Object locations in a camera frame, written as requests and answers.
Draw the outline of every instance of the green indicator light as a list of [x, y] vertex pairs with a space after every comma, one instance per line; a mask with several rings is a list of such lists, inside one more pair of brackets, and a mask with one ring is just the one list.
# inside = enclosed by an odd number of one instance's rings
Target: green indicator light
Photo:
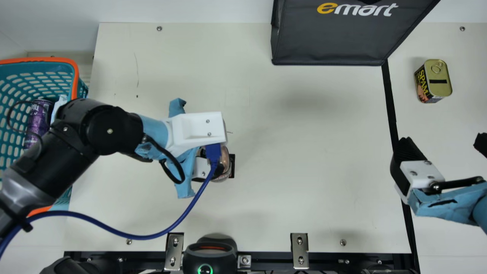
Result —
[[209, 264], [202, 264], [198, 268], [197, 274], [213, 274], [213, 268]]

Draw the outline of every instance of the black metal frame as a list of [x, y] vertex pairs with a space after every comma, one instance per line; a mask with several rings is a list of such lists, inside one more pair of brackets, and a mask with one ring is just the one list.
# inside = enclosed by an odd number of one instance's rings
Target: black metal frame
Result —
[[[251, 255], [251, 267], [242, 270], [252, 271], [294, 271], [291, 252], [239, 252]], [[75, 261], [109, 259], [119, 261], [122, 272], [131, 270], [164, 269], [166, 252], [65, 252]], [[359, 274], [364, 263], [377, 264], [381, 261], [395, 270], [413, 268], [412, 254], [379, 254], [379, 253], [309, 253], [307, 271], [335, 271], [337, 273]]]
[[[389, 73], [389, 63], [386, 61], [382, 65], [382, 76], [384, 81], [384, 91], [387, 106], [387, 116], [389, 130], [391, 134], [392, 147], [399, 141], [394, 109], [394, 99], [392, 94], [391, 77]], [[402, 204], [406, 231], [408, 234], [411, 254], [373, 254], [373, 253], [309, 253], [310, 271], [335, 271], [337, 273], [360, 273], [357, 266], [367, 262], [378, 262], [391, 267], [394, 270], [415, 270], [420, 273], [419, 261], [416, 249], [416, 239], [414, 226], [412, 223], [411, 210], [408, 205]], [[291, 252], [239, 252], [252, 256], [251, 270], [253, 271], [292, 271], [293, 258]], [[121, 261], [120, 266], [123, 271], [163, 269], [166, 259], [165, 252], [65, 252], [65, 256], [70, 256], [76, 261], [86, 261], [88, 258], [108, 258]]]

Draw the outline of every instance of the spam can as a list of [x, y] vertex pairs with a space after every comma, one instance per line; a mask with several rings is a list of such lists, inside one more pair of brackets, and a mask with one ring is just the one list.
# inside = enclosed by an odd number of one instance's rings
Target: spam can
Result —
[[453, 92], [447, 64], [438, 59], [430, 59], [415, 73], [414, 80], [418, 99], [423, 103], [436, 103]]

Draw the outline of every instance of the black shopping bag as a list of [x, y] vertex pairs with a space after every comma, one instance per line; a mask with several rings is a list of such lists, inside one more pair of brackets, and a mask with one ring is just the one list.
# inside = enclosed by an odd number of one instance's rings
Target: black shopping bag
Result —
[[439, 1], [274, 0], [272, 62], [381, 65]]

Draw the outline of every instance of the cable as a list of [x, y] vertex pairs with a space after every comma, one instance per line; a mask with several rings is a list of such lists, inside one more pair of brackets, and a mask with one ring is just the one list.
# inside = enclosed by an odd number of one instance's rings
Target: cable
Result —
[[[43, 146], [43, 144], [44, 144], [44, 143], [42, 142], [42, 136], [41, 136], [41, 135], [39, 135], [39, 134], [37, 134], [37, 133], [35, 133], [35, 132], [32, 132], [32, 131], [27, 131], [27, 127], [26, 127], [26, 130], [19, 130], [19, 129], [14, 128], [14, 127], [13, 127], [13, 126], [10, 124], [10, 120], [11, 120], [12, 111], [14, 110], [14, 107], [15, 107], [15, 106], [20, 105], [20, 104], [34, 104], [34, 105], [38, 105], [38, 106], [40, 106], [40, 107], [41, 107], [41, 108], [42, 108], [42, 109], [43, 109], [43, 110], [44, 110], [46, 113], [48, 113], [48, 111], [47, 111], [47, 109], [46, 109], [46, 108], [45, 108], [43, 105], [41, 105], [41, 104], [39, 104], [39, 103], [37, 103], [37, 102], [34, 102], [34, 101], [17, 101], [17, 102], [16, 102], [15, 104], [13, 104], [13, 105], [12, 105], [12, 106], [11, 106], [11, 107], [8, 109], [8, 111], [7, 111], [7, 126], [8, 126], [9, 128], [11, 128], [12, 130], [14, 130], [14, 131], [16, 131], [16, 132], [22, 133], [22, 134], [27, 134], [27, 133], [32, 134], [32, 135], [34, 135], [34, 136], [36, 136], [36, 137], [38, 138], [38, 140], [39, 140], [39, 149], [37, 150], [36, 157], [34, 158], [34, 160], [37, 160], [37, 159], [40, 157], [40, 154], [42, 153], [42, 146]], [[49, 115], [46, 115], [46, 117], [45, 117], [45, 118], [46, 118], [46, 125], [49, 125], [49, 126], [50, 126], [50, 125], [51, 125], [51, 123], [50, 123], [50, 122], [49, 122], [49, 120], [48, 120], [48, 116], [49, 116]]]
[[169, 168], [166, 166], [166, 159], [162, 159], [159, 161], [159, 163], [162, 166], [162, 169], [166, 173], [166, 175], [173, 181], [175, 184], [181, 184], [186, 180], [186, 175], [184, 174], [183, 167], [179, 163], [179, 161], [174, 157], [174, 155], [171, 154], [171, 152], [167, 151], [165, 148], [161, 147], [152, 137], [149, 135], [146, 135], [147, 142], [151, 143], [155, 148], [163, 153], [169, 160], [171, 160], [174, 165], [176, 166], [176, 169], [178, 170], [179, 177], [181, 180], [176, 179], [176, 177], [172, 174], [172, 172], [169, 170]]
[[[196, 202], [200, 198], [200, 196], [203, 193], [203, 191], [205, 190], [206, 186], [209, 184], [211, 178], [213, 177], [213, 174], [215, 173], [215, 170], [217, 168], [218, 161], [219, 161], [219, 158], [221, 155], [220, 144], [208, 145], [208, 146], [206, 146], [206, 150], [207, 150], [208, 159], [210, 159], [210, 162], [211, 162], [211, 170], [208, 173], [208, 176], [206, 177], [206, 179], [203, 182], [203, 184], [201, 185], [200, 189], [198, 190], [198, 192], [194, 196], [193, 200], [191, 200], [191, 203], [187, 206], [186, 210], [184, 210], [183, 214], [172, 225], [170, 225], [169, 227], [167, 227], [166, 229], [164, 229], [161, 232], [150, 234], [150, 235], [132, 235], [132, 234], [125, 233], [125, 232], [122, 232], [120, 230], [117, 230], [111, 226], [108, 226], [108, 225], [106, 225], [106, 224], [104, 224], [104, 223], [102, 223], [102, 222], [98, 221], [97, 219], [94, 219], [90, 216], [86, 216], [86, 215], [81, 214], [81, 213], [70, 212], [70, 211], [42, 212], [42, 213], [39, 213], [39, 214], [36, 214], [34, 216], [27, 218], [26, 221], [28, 223], [31, 223], [35, 220], [39, 220], [39, 219], [46, 218], [46, 217], [68, 216], [68, 217], [74, 217], [74, 218], [85, 220], [85, 221], [90, 222], [90, 223], [98, 226], [99, 228], [104, 229], [110, 233], [117, 235], [117, 236], [120, 236], [123, 238], [129, 238], [132, 240], [152, 240], [152, 239], [164, 236], [165, 234], [167, 234], [168, 232], [170, 232], [174, 228], [176, 228], [186, 218], [186, 216], [189, 214], [191, 209], [194, 207], [194, 205], [196, 204]], [[12, 241], [12, 239], [15, 237], [15, 235], [21, 229], [22, 229], [22, 227], [20, 225], [15, 226], [12, 229], [12, 231], [0, 243], [0, 258], [2, 257], [3, 252], [5, 252], [5, 249], [7, 248], [10, 241]]]

